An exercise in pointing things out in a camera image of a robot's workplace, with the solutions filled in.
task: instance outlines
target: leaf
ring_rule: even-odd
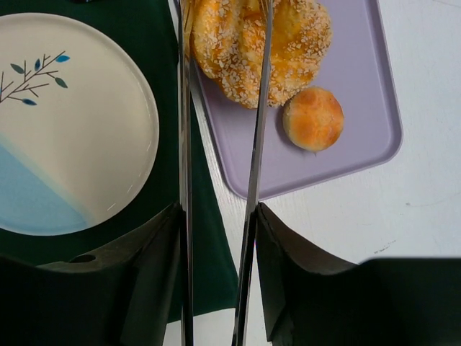
[[[65,81],[63,81],[61,78],[56,77],[56,78],[55,78],[55,82],[56,82],[56,84],[57,84],[58,86],[67,89],[67,84],[66,84]]]
[[[40,63],[40,59],[37,59],[37,61],[35,61],[34,69],[35,69],[36,71],[38,71],[38,70],[40,69],[41,65],[42,65],[42,64]]]
[[[16,65],[15,63],[12,63],[12,68],[18,73],[18,74],[23,74],[24,70],[22,69],[21,66]]]
[[[57,63],[63,63],[64,61],[67,61],[67,60],[69,60],[69,59],[70,59],[70,58],[69,58],[68,56],[58,56],[58,57],[56,58],[56,62],[57,62]]]
[[[32,101],[31,99],[22,99],[22,103],[25,103],[28,106],[36,106],[37,104],[35,101]]]

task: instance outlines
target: pastry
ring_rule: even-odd
[[[317,152],[338,140],[344,126],[341,105],[327,90],[311,87],[293,97],[283,113],[283,127],[300,148]]]
[[[315,78],[331,43],[330,17],[315,0],[274,0],[269,105],[286,103]],[[191,46],[229,99],[257,108],[265,21],[258,0],[199,0]]]

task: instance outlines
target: table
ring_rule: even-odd
[[[460,256],[461,0],[379,2],[403,123],[401,150],[387,164],[265,202],[290,228],[352,262]],[[197,114],[238,267],[245,202],[226,187],[205,114]],[[268,345],[257,274],[255,267],[251,346]],[[198,316],[196,344],[230,345],[233,313]],[[165,346],[180,345],[180,338],[179,322],[168,325]]]

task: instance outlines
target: lavender tray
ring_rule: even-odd
[[[312,154],[292,145],[282,109],[270,109],[260,198],[325,182],[389,161],[402,128],[377,0],[323,0],[334,37],[313,85],[331,90],[344,111],[344,131],[329,149]],[[229,188],[246,198],[256,112],[227,100],[199,73],[212,135]]]

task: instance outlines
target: green placemat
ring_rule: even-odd
[[[119,237],[178,200],[178,49],[167,0],[1,0],[0,15],[45,12],[95,27],[118,43],[146,76],[156,98],[160,142],[153,171],[139,196],[114,218],[86,231],[36,237],[0,229],[0,253],[39,265],[69,260]],[[194,298],[196,314],[234,306],[237,275],[225,236],[196,117],[192,121]],[[176,285],[171,318],[179,318]]]

